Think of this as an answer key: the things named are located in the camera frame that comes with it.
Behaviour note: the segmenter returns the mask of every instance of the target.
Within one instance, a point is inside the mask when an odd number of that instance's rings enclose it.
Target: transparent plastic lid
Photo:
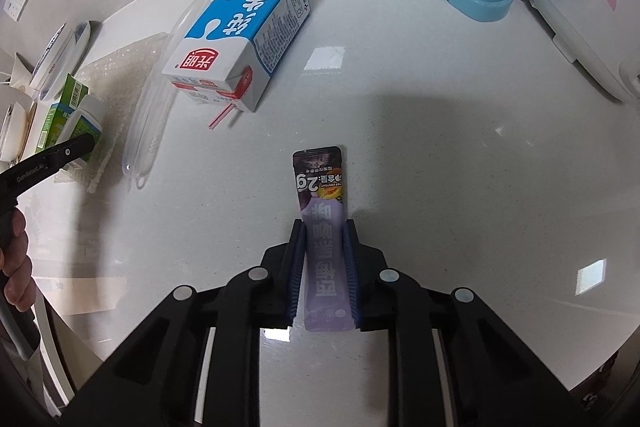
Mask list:
[[[195,0],[184,11],[166,38],[162,52],[142,87],[122,154],[122,173],[129,182],[129,188],[132,183],[137,188],[145,185],[158,153],[166,119],[174,105],[177,89],[162,74],[162,68],[210,1]]]

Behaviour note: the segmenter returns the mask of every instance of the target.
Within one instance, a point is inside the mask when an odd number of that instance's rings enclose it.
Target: silver bolt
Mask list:
[[[384,282],[396,282],[400,279],[400,274],[396,270],[386,269],[380,272],[380,279]]]
[[[267,279],[269,276],[269,271],[262,266],[256,266],[249,270],[249,279],[252,281],[261,281],[263,279]]]
[[[458,288],[453,296],[457,301],[471,302],[475,295],[469,288]]]
[[[193,289],[188,286],[178,286],[174,290],[174,299],[177,301],[186,301],[193,295]]]

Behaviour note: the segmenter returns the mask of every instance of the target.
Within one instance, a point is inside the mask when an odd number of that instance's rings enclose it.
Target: hand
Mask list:
[[[4,296],[19,312],[25,312],[36,301],[36,283],[31,278],[31,259],[27,255],[29,238],[24,231],[27,221],[21,211],[14,210],[12,229],[14,237],[6,251],[0,250],[0,269],[9,277]]]

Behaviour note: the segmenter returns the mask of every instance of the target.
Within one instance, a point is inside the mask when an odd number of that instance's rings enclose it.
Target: milk carton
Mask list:
[[[309,11],[308,0],[213,0],[162,73],[197,100],[254,111]]]

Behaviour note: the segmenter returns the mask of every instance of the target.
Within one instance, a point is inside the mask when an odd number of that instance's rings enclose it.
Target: bubble wrap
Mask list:
[[[105,177],[116,183],[122,177],[120,161],[133,111],[142,86],[158,59],[166,33],[152,35],[86,65],[74,76],[89,93],[107,104],[102,135],[83,169],[67,166],[55,177],[58,183],[76,181],[90,193]]]

